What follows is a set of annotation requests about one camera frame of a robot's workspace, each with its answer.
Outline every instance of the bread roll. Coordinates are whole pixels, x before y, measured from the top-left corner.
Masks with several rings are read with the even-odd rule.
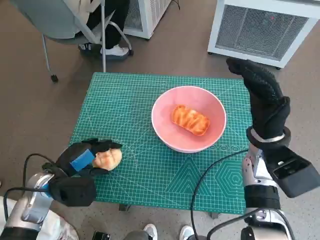
[[[203,136],[210,125],[209,118],[185,105],[177,105],[172,112],[171,118],[173,123],[196,136]]]
[[[122,152],[120,149],[112,148],[105,152],[98,152],[95,155],[92,165],[95,168],[101,168],[108,171],[115,169],[122,159]]]

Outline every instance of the green cutting mat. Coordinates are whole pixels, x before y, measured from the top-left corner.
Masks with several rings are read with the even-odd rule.
[[[214,93],[227,113],[223,136],[194,154],[171,150],[156,136],[151,110],[156,99],[177,86],[198,86]],[[123,144],[121,164],[96,178],[97,201],[189,209],[200,176],[218,159],[248,147],[249,94],[239,79],[124,73],[95,73],[70,143],[98,137]],[[241,162],[244,154],[212,169],[196,198],[195,209],[241,214],[245,207]]]

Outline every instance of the pink bowl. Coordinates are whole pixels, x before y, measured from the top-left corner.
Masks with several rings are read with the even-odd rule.
[[[210,126],[203,136],[196,136],[172,122],[172,111],[180,104],[210,119]],[[224,106],[211,92],[196,86],[179,86],[166,91],[155,101],[151,121],[155,133],[169,148],[191,154],[218,141],[225,131],[227,116]]]

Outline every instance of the chair leg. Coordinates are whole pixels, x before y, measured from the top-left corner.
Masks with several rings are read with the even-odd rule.
[[[46,68],[48,69],[48,71],[50,73],[50,78],[51,78],[52,82],[57,83],[59,81],[59,79],[58,79],[57,75],[53,74],[51,71],[50,64],[49,64],[49,58],[48,58],[46,37],[43,34],[42,34],[42,45],[43,45],[43,50],[44,50]]]
[[[131,43],[129,41],[129,39],[126,37],[126,35],[124,34],[124,32],[120,29],[120,27],[114,23],[113,21],[110,21],[109,22],[110,25],[114,26],[115,29],[120,33],[120,35],[122,36],[122,38],[125,40],[125,42],[128,44],[128,47],[129,47],[129,55],[133,55],[133,50],[132,50],[132,46],[131,46]]]
[[[105,29],[105,4],[101,1],[101,25],[102,25],[102,70],[106,72],[106,29]]]

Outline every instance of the toy bread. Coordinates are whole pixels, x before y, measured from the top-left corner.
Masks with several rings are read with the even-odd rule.
[[[210,120],[206,116],[185,105],[177,105],[172,112],[171,119],[173,123],[196,136],[203,136],[210,125]]]

